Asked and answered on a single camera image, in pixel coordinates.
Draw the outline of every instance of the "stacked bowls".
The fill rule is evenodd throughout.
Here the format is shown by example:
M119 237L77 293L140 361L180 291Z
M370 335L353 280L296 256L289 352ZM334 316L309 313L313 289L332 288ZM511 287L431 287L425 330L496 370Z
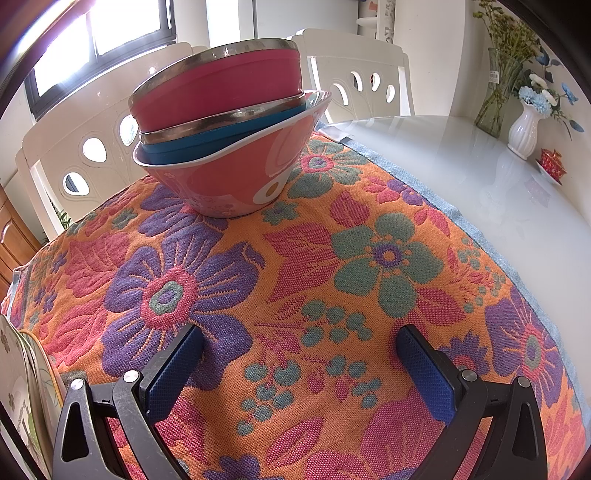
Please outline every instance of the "stacked bowls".
M329 103L328 92L301 91L289 40L212 48L133 92L134 161L203 215L245 215L281 193Z

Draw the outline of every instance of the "metal bowl rim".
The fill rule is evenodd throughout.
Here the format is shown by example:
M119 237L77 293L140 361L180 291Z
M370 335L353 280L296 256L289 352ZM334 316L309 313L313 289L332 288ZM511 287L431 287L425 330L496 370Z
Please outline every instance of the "metal bowl rim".
M284 112L306 104L306 94L300 93L288 98L272 102L259 103L229 112L192 120L174 127L163 128L154 132L140 132L139 138L144 145L154 145L162 142L179 140L180 138L208 132L216 128L236 125L248 120L254 120L267 115Z
M175 78L176 76L187 72L193 68L205 65L215 60L240 55L251 51L260 50L295 50L298 47L295 42L286 40L285 38L254 38L252 40L242 40L228 45L221 45L213 47L208 50L189 55L175 63L156 72L149 79L138 86L129 97L129 108L143 98L147 93L159 87L163 83Z

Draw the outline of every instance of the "blue gripper pad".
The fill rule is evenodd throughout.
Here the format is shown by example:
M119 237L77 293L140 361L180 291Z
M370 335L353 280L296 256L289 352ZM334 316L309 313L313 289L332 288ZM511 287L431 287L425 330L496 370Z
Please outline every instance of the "blue gripper pad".
M456 414L452 387L416 338L404 327L396 337L396 352L433 418L449 425Z
M201 360L202 353L203 334L195 327L178 346L152 386L146 390L146 418L151 424L168 417L189 376Z

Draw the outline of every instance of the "cabinet door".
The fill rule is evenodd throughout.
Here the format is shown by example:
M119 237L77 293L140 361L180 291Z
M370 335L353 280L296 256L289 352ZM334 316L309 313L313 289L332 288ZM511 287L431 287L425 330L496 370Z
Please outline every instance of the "cabinet door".
M0 260L0 301L8 295L8 289L12 281L12 270L6 263Z
M0 259L13 270L25 265L40 248L12 204L5 202L0 208Z

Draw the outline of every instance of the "price tag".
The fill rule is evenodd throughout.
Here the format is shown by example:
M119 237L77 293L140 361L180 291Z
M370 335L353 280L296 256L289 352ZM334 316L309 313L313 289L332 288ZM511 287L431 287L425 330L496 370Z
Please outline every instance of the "price tag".
M499 80L499 72L497 72L496 70L491 70L491 74L488 77L488 81L490 83L500 83L501 81Z

